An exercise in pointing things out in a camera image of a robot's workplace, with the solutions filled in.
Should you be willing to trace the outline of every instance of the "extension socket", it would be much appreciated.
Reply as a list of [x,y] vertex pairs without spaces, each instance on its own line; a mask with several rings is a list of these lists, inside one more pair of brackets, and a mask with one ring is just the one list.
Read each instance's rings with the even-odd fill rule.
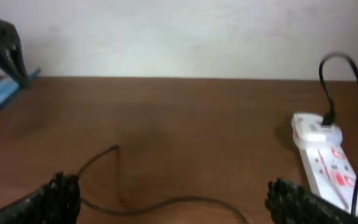
[[350,213],[356,174],[341,147],[341,129],[336,125],[321,126],[322,121],[323,117],[316,114],[295,113],[291,121],[293,139],[311,191]]

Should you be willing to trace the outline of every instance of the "white wall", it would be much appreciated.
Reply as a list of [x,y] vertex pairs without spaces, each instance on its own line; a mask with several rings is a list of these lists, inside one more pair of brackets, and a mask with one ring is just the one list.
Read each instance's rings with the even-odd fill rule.
[[[358,0],[0,0],[43,75],[317,79],[358,62]],[[331,79],[353,79],[344,62]]]

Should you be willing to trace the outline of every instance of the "black cable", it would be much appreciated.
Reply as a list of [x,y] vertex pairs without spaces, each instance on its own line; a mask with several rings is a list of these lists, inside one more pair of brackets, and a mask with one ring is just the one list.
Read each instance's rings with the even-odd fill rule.
[[[325,64],[325,62],[333,57],[340,57],[345,59],[347,62],[349,62],[354,75],[356,76],[357,79],[357,86],[358,86],[358,68],[356,63],[354,63],[354,61],[346,54],[342,54],[342,53],[331,53],[327,56],[325,56],[323,58],[323,60],[320,63],[319,66],[319,77],[320,77],[320,82],[327,94],[327,98],[329,100],[329,104],[331,105],[331,110],[328,114],[326,114],[326,116],[324,117],[324,120],[326,122],[326,125],[331,125],[334,120],[335,120],[335,110],[334,110],[334,103],[333,103],[333,99],[331,98],[331,94],[329,93],[328,89],[326,88],[325,82],[324,82],[324,78],[323,78],[323,65]],[[356,182],[354,184],[354,191],[353,191],[353,197],[352,197],[352,207],[351,207],[351,215],[355,215],[356,214],[356,205],[357,205],[357,195],[358,195],[358,175],[356,177]]]
[[[95,155],[94,157],[92,157],[88,162],[86,162],[86,164],[77,172],[77,176],[81,177],[81,173],[88,168],[91,164],[93,164],[94,162],[96,162],[98,159],[100,159],[100,157],[106,155],[109,152],[113,152],[115,150],[119,149],[118,145],[112,146],[109,149]],[[230,211],[232,211],[233,213],[235,213],[236,215],[238,215],[240,217],[241,223],[242,224],[249,224],[249,222],[247,221],[247,219],[241,214],[241,212],[234,206],[228,204],[227,202],[223,202],[221,200],[218,199],[214,199],[214,198],[208,198],[208,197],[198,197],[198,196],[189,196],[189,197],[178,197],[178,198],[172,198],[172,199],[168,199],[166,201],[163,202],[159,202],[156,203],[155,205],[151,205],[149,207],[146,208],[142,208],[142,209],[138,209],[138,210],[134,210],[134,211],[130,211],[130,212],[123,212],[123,211],[116,211],[116,210],[111,210],[99,205],[95,205],[93,203],[91,203],[89,200],[81,198],[81,202],[83,202],[86,206],[88,206],[89,208],[95,209],[99,212],[102,213],[106,213],[108,215],[115,215],[115,216],[136,216],[136,215],[141,215],[147,212],[152,212],[156,209],[162,208],[166,205],[171,205],[173,203],[180,203],[180,202],[208,202],[208,203],[215,203],[218,204]]]

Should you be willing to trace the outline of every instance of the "brown table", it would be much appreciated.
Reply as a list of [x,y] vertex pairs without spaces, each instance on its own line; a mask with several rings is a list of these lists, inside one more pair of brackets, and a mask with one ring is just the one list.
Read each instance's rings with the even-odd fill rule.
[[[358,170],[356,84],[329,86],[344,150]],[[86,171],[84,197],[121,209],[184,195],[214,197],[238,207],[251,223],[272,223],[264,207],[267,183],[281,177],[308,185],[289,116],[327,108],[318,82],[41,78],[0,112],[0,207],[120,144],[119,156],[109,154]],[[78,223],[238,219],[219,206],[182,203],[134,218],[83,206]]]

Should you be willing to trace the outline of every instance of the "power cord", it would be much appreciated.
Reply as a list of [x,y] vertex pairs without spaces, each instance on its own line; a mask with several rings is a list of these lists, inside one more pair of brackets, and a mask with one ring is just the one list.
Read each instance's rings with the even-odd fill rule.
[[[328,54],[327,56],[325,56],[319,66],[319,77],[320,77],[320,83],[324,88],[324,91],[326,92],[329,104],[330,104],[330,111],[324,116],[323,122],[321,123],[321,125],[327,125],[330,126],[335,122],[335,118],[336,118],[336,113],[335,113],[335,108],[334,108],[334,102],[333,99],[331,97],[330,92],[327,89],[327,86],[325,84],[324,78],[323,78],[323,66],[326,63],[327,60],[334,58],[334,57],[339,57],[339,58],[343,58],[345,59],[351,66],[352,71],[354,73],[354,75],[356,76],[357,79],[357,86],[358,86],[358,68],[356,63],[354,63],[353,59],[351,59],[348,55],[346,54],[342,54],[342,53],[331,53]],[[356,205],[357,205],[357,195],[358,195],[358,175],[356,177],[356,182],[354,184],[354,191],[353,191],[353,197],[352,197],[352,207],[351,207],[351,215],[355,215],[356,214]]]
[[[81,177],[82,173],[84,172],[84,170],[86,170],[86,168],[88,168],[90,165],[95,163],[98,159],[100,159],[101,157],[103,157],[107,153],[116,151],[118,149],[119,149],[119,146],[115,145],[115,146],[112,146],[109,149],[107,149],[107,150],[95,155],[94,157],[92,157],[77,172],[78,178]],[[221,200],[218,200],[218,199],[215,199],[215,198],[208,198],[208,197],[189,196],[189,197],[172,198],[172,199],[168,199],[168,200],[163,201],[163,202],[156,203],[156,204],[151,205],[151,206],[146,207],[146,208],[141,208],[141,209],[133,210],[133,211],[129,211],[129,212],[111,210],[109,208],[105,208],[105,207],[93,204],[93,203],[91,203],[89,200],[87,200],[85,198],[81,198],[81,202],[84,203],[89,208],[95,209],[95,210],[97,210],[99,212],[102,212],[102,213],[105,213],[105,214],[108,214],[108,215],[122,216],[122,217],[123,216],[129,217],[129,216],[136,216],[136,215],[145,214],[145,213],[148,213],[148,212],[152,212],[152,211],[154,211],[156,209],[165,207],[167,205],[171,205],[173,203],[180,203],[180,202],[208,202],[208,203],[214,203],[214,204],[220,205],[220,206],[232,211],[233,213],[235,213],[236,215],[239,216],[240,221],[241,221],[242,224],[249,224],[247,219],[242,215],[242,213],[236,207],[228,204],[227,202],[223,202]]]

